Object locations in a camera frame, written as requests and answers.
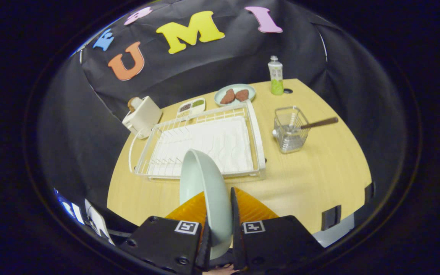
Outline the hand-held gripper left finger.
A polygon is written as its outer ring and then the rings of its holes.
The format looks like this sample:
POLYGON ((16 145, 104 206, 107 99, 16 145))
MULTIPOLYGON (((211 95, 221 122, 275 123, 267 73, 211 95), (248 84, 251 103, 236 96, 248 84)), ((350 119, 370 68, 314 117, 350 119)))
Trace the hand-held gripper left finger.
POLYGON ((205 195, 200 192, 165 218, 147 218, 120 249, 169 273, 199 275, 208 268, 211 246, 205 195))

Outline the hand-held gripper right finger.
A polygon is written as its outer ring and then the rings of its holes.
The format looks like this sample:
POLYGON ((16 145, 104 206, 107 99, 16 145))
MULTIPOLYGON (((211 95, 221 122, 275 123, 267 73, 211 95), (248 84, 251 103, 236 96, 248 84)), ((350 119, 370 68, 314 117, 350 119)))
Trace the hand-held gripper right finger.
POLYGON ((239 188, 231 188, 230 199, 233 267, 241 275, 288 275, 324 252, 295 216, 276 216, 239 188))

